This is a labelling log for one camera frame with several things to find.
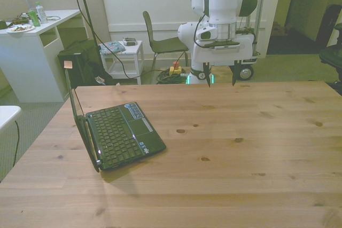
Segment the laptop keyboard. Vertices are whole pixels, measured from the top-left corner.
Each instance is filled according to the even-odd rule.
[[[109,165],[142,155],[137,141],[132,137],[125,119],[117,107],[92,113],[100,143]]]

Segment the laptop touchpad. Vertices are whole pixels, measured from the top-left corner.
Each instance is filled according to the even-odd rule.
[[[153,131],[150,124],[144,117],[142,119],[129,121],[128,123],[135,136]]]

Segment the chair leg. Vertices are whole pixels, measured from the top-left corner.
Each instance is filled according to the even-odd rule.
[[[156,64],[156,58],[157,58],[157,53],[154,53],[154,57],[153,57],[153,62],[152,62],[152,69],[151,70],[154,70],[154,66]],[[152,84],[152,80],[153,80],[153,71],[151,71],[151,80],[150,80],[150,84]]]
[[[186,52],[185,53],[185,66],[189,66],[189,60],[188,60],[188,54]]]

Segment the plate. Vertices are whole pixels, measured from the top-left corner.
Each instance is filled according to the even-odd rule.
[[[24,28],[24,30],[14,31],[18,27]],[[9,28],[6,31],[8,33],[29,32],[30,30],[33,30],[35,28],[36,27],[34,27],[33,25],[19,25],[19,26],[15,26],[15,27]]]

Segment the caster wheel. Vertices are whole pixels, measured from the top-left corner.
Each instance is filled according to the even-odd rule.
[[[250,80],[253,77],[254,70],[251,65],[242,65],[242,69],[239,74],[239,80]]]

